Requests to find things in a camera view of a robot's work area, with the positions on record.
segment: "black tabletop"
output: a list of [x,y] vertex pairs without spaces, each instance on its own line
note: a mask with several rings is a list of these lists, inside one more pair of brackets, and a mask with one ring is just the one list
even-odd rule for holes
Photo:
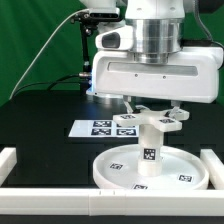
[[[153,110],[170,108],[166,101],[147,101]],[[197,156],[213,149],[224,159],[224,107],[219,104],[185,103],[191,113],[179,132],[165,134],[165,145]],[[96,103],[76,91],[27,91],[0,108],[0,150],[17,149],[17,165],[2,187],[97,188],[92,177],[95,157],[118,145],[137,143],[136,138],[69,138],[75,120],[111,120],[126,113],[123,104]],[[87,217],[0,216],[1,223],[223,223],[218,217]]]

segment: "green backdrop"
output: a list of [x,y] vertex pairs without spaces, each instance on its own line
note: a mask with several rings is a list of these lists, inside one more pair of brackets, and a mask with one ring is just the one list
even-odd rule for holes
[[[79,9],[82,5],[78,0],[0,0],[0,105],[7,101],[13,87],[55,28]],[[224,7],[214,14],[203,15],[202,19],[214,39],[224,43]],[[185,36],[204,37],[192,15],[186,17]],[[90,38],[89,43],[93,57],[94,38]],[[68,22],[53,38],[22,85],[54,81],[78,73],[82,70],[81,50],[79,25]],[[218,101],[224,105],[223,70],[220,72]]]

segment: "silver metal cylinder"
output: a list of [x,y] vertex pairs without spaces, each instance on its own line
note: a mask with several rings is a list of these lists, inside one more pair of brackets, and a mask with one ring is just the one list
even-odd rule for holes
[[140,63],[166,64],[169,53],[181,50],[183,19],[127,20],[134,28],[131,52]]

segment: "white cable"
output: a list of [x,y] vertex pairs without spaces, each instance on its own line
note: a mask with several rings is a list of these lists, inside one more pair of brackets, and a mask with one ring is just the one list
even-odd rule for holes
[[75,16],[76,14],[80,13],[80,12],[88,12],[88,9],[83,9],[80,11],[77,11],[75,13],[72,13],[70,16],[68,16],[57,28],[56,30],[51,34],[51,36],[49,37],[49,39],[47,40],[47,42],[44,44],[44,46],[41,48],[41,50],[39,51],[39,53],[37,54],[37,56],[34,58],[34,60],[32,61],[32,63],[29,65],[29,67],[27,68],[27,70],[24,72],[24,74],[22,75],[22,77],[20,78],[20,80],[17,82],[17,84],[15,85],[11,95],[10,95],[10,100],[13,98],[14,93],[16,92],[17,88],[19,87],[19,85],[21,84],[21,82],[24,80],[24,78],[27,76],[28,72],[30,71],[30,69],[33,67],[33,65],[35,64],[35,62],[37,61],[37,59],[40,57],[41,53],[44,51],[44,49],[47,47],[47,45],[50,43],[50,41],[52,40],[52,38],[55,36],[55,34],[58,32],[58,30],[72,17]]

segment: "white bar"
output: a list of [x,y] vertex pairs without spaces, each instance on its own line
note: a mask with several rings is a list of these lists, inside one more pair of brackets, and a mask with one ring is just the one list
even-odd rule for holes
[[0,153],[0,186],[5,181],[13,167],[16,165],[16,149],[4,148]]
[[0,189],[0,214],[224,216],[224,191]]
[[224,165],[211,149],[201,150],[201,160],[209,171],[209,179],[217,190],[224,190]]

